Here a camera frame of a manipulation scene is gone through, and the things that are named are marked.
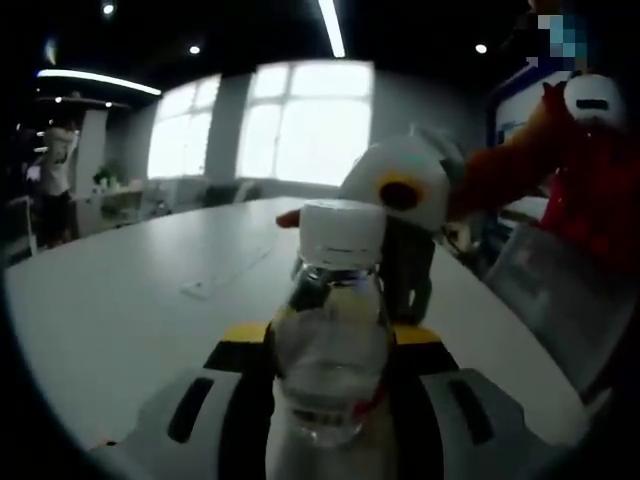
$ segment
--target water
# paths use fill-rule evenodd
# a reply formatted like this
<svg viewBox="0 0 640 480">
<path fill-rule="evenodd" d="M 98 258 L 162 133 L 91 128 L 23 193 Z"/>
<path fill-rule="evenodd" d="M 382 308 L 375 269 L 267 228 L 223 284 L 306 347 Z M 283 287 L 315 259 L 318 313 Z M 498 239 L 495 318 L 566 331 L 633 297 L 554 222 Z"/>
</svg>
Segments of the water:
<svg viewBox="0 0 640 480">
<path fill-rule="evenodd" d="M 379 381 L 379 372 L 307 358 L 281 384 L 297 432 L 318 447 L 335 447 L 358 434 Z"/>
</svg>

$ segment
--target ceiling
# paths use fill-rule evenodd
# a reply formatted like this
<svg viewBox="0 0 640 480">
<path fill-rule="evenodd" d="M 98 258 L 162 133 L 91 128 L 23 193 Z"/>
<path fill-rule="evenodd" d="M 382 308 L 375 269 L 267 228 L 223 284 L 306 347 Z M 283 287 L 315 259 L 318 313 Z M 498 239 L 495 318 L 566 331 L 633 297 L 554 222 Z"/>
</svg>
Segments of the ceiling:
<svg viewBox="0 0 640 480">
<path fill-rule="evenodd" d="M 36 7 L 29 27 L 40 51 L 35 68 L 52 68 L 43 41 L 54 39 L 55 68 L 116 76 L 160 89 L 213 73 L 248 72 L 257 64 L 332 58 L 317 0 L 116 0 L 111 18 L 102 0 L 58 0 Z M 335 0 L 347 58 L 377 68 L 437 78 L 483 92 L 524 59 L 499 46 L 526 0 Z M 486 55 L 475 51 L 488 47 Z M 189 54 L 198 45 L 201 53 Z M 39 79 L 38 96 L 79 90 L 83 97 L 133 106 L 147 94 L 71 80 Z"/>
</svg>

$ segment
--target white table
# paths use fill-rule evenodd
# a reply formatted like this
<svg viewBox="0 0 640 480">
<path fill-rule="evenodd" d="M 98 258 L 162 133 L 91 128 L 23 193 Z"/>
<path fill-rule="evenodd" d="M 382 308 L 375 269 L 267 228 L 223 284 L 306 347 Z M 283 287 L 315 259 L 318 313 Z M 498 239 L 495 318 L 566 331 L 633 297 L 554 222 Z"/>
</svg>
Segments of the white table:
<svg viewBox="0 0 640 480">
<path fill-rule="evenodd" d="M 295 230 L 280 198 L 198 210 L 105 232 L 45 252 L 7 273 L 15 328 L 51 406 L 84 447 L 121 439 L 139 406 L 187 367 L 201 366 L 225 329 L 270 319 L 290 286 Z M 183 285 L 211 279 L 205 300 Z M 529 428 L 573 443 L 586 414 L 534 337 L 444 250 L 424 321 L 462 367 L 521 403 Z"/>
</svg>

